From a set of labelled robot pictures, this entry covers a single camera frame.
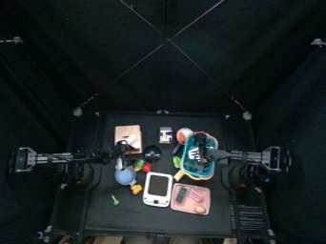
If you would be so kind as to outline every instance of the pink tray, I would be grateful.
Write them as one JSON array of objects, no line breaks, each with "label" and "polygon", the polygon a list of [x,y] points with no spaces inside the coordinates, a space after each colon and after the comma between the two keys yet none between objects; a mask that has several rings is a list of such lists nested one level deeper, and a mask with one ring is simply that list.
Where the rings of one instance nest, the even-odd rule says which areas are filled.
[{"label": "pink tray", "polygon": [[[188,189],[188,194],[184,198],[184,201],[180,203],[180,202],[177,202],[177,196],[178,196],[178,192],[180,192],[181,187],[185,187]],[[204,196],[204,199],[201,202],[198,202],[194,198],[192,198],[189,196],[189,193],[192,190],[196,190]],[[196,212],[196,208],[200,205],[206,208],[205,213],[197,213]],[[208,215],[209,214],[209,208],[210,208],[210,189],[209,188],[198,187],[198,186],[193,186],[193,185],[186,185],[186,184],[180,184],[180,183],[177,183],[174,185],[173,199],[172,199],[172,209],[173,210],[188,212],[192,214]]]}]

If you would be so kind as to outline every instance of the white tablet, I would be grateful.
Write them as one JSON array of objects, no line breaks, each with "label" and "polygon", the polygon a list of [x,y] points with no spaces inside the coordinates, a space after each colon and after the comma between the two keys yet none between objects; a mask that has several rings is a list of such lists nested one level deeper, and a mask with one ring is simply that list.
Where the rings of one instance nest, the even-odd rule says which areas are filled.
[{"label": "white tablet", "polygon": [[150,172],[143,194],[143,202],[156,207],[169,207],[173,190],[173,176]]}]

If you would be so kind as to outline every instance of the book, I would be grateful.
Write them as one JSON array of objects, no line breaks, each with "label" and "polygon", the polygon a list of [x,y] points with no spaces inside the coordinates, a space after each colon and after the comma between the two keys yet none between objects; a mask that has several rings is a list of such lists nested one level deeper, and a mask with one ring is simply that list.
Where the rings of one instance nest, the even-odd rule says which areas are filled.
[{"label": "book", "polygon": [[143,152],[142,131],[139,125],[117,126],[115,128],[115,144],[119,141],[129,140],[133,150],[125,154],[135,154]]}]

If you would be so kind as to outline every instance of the black tent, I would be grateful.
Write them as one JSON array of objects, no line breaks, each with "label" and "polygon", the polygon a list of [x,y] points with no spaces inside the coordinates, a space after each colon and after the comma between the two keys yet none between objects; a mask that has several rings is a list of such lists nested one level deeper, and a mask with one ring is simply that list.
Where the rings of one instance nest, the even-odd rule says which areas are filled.
[{"label": "black tent", "polygon": [[268,195],[274,230],[325,243],[325,1],[0,6],[0,239],[35,243],[55,193],[43,173],[6,176],[9,153],[63,152],[81,109],[252,113],[258,150],[296,153]]}]

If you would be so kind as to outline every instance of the teal basket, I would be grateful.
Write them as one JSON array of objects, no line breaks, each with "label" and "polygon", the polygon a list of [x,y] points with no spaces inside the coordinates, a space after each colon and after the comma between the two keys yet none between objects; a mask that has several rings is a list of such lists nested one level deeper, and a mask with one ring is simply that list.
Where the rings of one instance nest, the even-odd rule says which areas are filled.
[{"label": "teal basket", "polygon": [[[194,132],[189,135],[185,148],[184,148],[184,155],[181,159],[181,169],[185,174],[188,174],[196,180],[208,180],[214,175],[216,170],[216,161],[202,165],[197,162],[190,154],[194,154],[200,148],[200,144],[196,142],[196,135],[198,132]],[[206,145],[209,148],[217,150],[220,143],[214,136],[209,133],[202,132],[206,134]]]}]

